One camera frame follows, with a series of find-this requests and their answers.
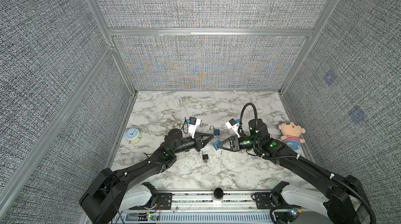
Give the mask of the blue padlock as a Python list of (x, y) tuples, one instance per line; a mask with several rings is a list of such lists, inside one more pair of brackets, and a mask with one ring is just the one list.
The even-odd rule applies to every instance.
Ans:
[(220, 135), (220, 130), (219, 129), (216, 129), (213, 125), (211, 125), (210, 127), (209, 127), (209, 130), (213, 133), (213, 135), (214, 136), (219, 136)]
[(219, 147), (218, 147), (219, 144), (220, 144), (220, 140), (218, 140), (218, 141), (213, 143), (213, 147), (214, 147), (215, 150), (219, 149)]

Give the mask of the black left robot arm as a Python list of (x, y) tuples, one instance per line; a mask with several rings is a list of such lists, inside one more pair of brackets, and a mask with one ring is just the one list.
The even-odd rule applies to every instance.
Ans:
[(164, 142), (147, 159), (125, 169), (105, 168), (83, 193), (79, 204), (93, 224), (107, 224), (120, 211), (125, 193), (146, 180), (169, 169), (177, 160), (176, 154), (195, 149), (201, 151), (213, 134), (195, 133), (183, 137), (179, 129), (172, 129)]

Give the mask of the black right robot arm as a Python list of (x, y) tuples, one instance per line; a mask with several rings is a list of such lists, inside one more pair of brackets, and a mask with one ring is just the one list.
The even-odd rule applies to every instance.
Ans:
[(366, 218), (377, 222), (361, 182), (351, 176), (343, 177), (320, 167), (299, 155), (284, 142), (270, 137), (266, 125), (260, 119), (249, 122), (250, 134), (244, 134), (242, 125), (234, 119), (226, 127), (235, 134), (226, 139), (228, 151), (253, 150), (255, 155), (284, 167), (314, 186), (302, 189), (279, 182), (270, 192), (270, 217), (273, 223), (282, 223), (275, 211), (306, 208), (327, 217), (334, 224), (362, 224)]

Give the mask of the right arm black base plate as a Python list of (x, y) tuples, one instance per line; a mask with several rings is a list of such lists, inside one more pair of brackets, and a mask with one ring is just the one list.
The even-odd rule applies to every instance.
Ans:
[(290, 205), (286, 203), (280, 196), (272, 194), (271, 192), (257, 192), (251, 195), (251, 199), (254, 200), (258, 210), (267, 209), (292, 209), (301, 208), (298, 205)]

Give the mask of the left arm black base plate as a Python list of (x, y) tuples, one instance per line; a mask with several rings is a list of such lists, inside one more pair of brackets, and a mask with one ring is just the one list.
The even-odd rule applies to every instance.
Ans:
[(170, 210), (172, 205), (172, 193), (158, 193), (157, 196), (152, 196), (148, 203), (144, 206), (130, 207), (129, 210), (150, 210), (156, 209)]

